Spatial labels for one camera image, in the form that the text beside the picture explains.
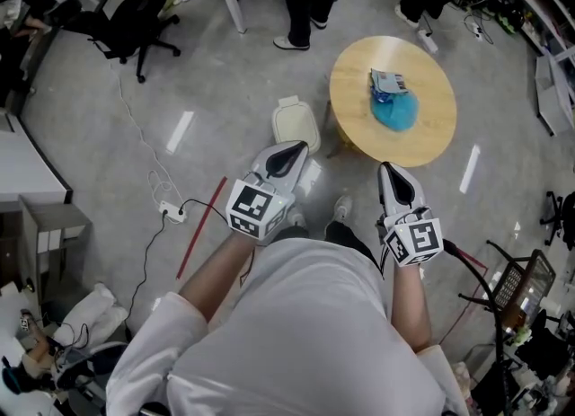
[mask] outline black hose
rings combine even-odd
[[[456,257],[460,262],[462,262],[468,270],[472,272],[479,283],[481,284],[483,290],[487,294],[487,299],[490,304],[490,309],[493,312],[493,317],[495,318],[495,360],[497,362],[497,366],[500,369],[501,373],[501,385],[503,386],[503,398],[504,398],[504,405],[503,405],[503,415],[509,416],[511,411],[509,410],[509,389],[507,385],[507,375],[505,374],[505,367],[503,365],[504,355],[503,355],[503,326],[501,325],[501,317],[500,311],[495,304],[495,297],[487,285],[487,282],[482,277],[482,275],[477,271],[476,268],[472,266],[472,264],[461,254],[457,246],[446,239],[443,239],[443,249],[449,253],[451,256]]]

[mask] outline white cable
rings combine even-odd
[[[112,67],[111,62],[109,62],[110,64],[110,70],[112,73],[114,73],[114,75],[116,76],[116,80],[118,82],[118,89],[119,89],[119,97],[122,100],[122,102],[124,103],[124,106],[126,106],[126,111],[128,112],[129,118],[132,120],[132,123],[136,126],[136,128],[138,129],[139,133],[140,133],[140,141],[144,144],[144,146],[146,146],[150,151],[152,151],[152,154],[154,155],[154,160],[155,162],[160,166],[160,168],[164,171],[165,175],[168,177],[168,181],[163,181],[162,178],[160,177],[160,174],[156,171],[156,170],[150,170],[147,174],[147,184],[150,187],[150,190],[152,190],[152,200],[154,201],[155,205],[157,208],[160,207],[160,202],[158,202],[155,198],[155,193],[159,188],[162,188],[163,191],[165,192],[169,192],[172,189],[176,191],[176,194],[178,194],[178,198],[180,199],[180,203],[183,204],[183,198],[181,197],[180,192],[178,191],[178,188],[176,187],[175,183],[172,180],[172,177],[170,176],[170,174],[168,173],[168,171],[165,169],[165,167],[162,165],[162,163],[159,161],[157,154],[155,153],[155,150],[144,140],[144,130],[142,130],[142,128],[137,124],[136,120],[134,119],[134,116],[132,116],[132,110],[130,109],[130,107],[128,106],[128,104],[126,103],[126,100],[124,100],[124,94],[122,92],[122,81],[119,78],[119,74],[116,72],[116,70]],[[155,174],[155,176],[158,179],[158,183],[153,186],[152,182],[150,180],[150,177],[152,174]],[[172,223],[173,225],[178,225],[180,224],[179,221],[174,221],[173,219],[167,217],[168,221],[170,221],[170,223]]]

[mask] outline blue cloth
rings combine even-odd
[[[371,111],[376,119],[382,124],[395,130],[403,132],[415,124],[420,104],[412,91],[407,93],[388,93],[385,102],[372,94]]]

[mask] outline sleeve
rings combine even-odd
[[[431,346],[417,354],[423,366],[433,375],[439,387],[446,395],[446,410],[451,410],[457,416],[469,416],[467,404],[456,376],[440,346]]]
[[[136,415],[157,400],[175,361],[208,334],[203,315],[188,301],[168,293],[119,359],[106,385],[108,416]]]

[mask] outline red tape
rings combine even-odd
[[[211,207],[206,207],[206,210],[204,211],[204,215],[201,217],[201,220],[199,221],[199,225],[196,228],[196,232],[194,232],[194,236],[191,238],[190,245],[188,245],[188,250],[186,250],[186,254],[183,257],[183,261],[181,262],[180,270],[178,270],[178,275],[176,276],[176,280],[180,279],[181,275],[183,274],[183,271],[186,269],[186,264],[188,264],[188,259],[190,258],[191,251],[193,250],[194,245],[196,244],[196,241],[198,240],[198,237],[199,237],[199,234],[201,233],[202,228],[206,224],[206,220],[208,219],[209,212],[212,211],[212,207],[214,207],[214,204],[216,203],[217,197],[219,196],[220,192],[224,188],[224,185],[226,184],[226,181],[227,181],[227,178],[224,177],[224,178],[222,178],[222,180],[217,185],[216,191],[214,192],[214,195],[212,196],[211,200],[209,201],[209,205]]]

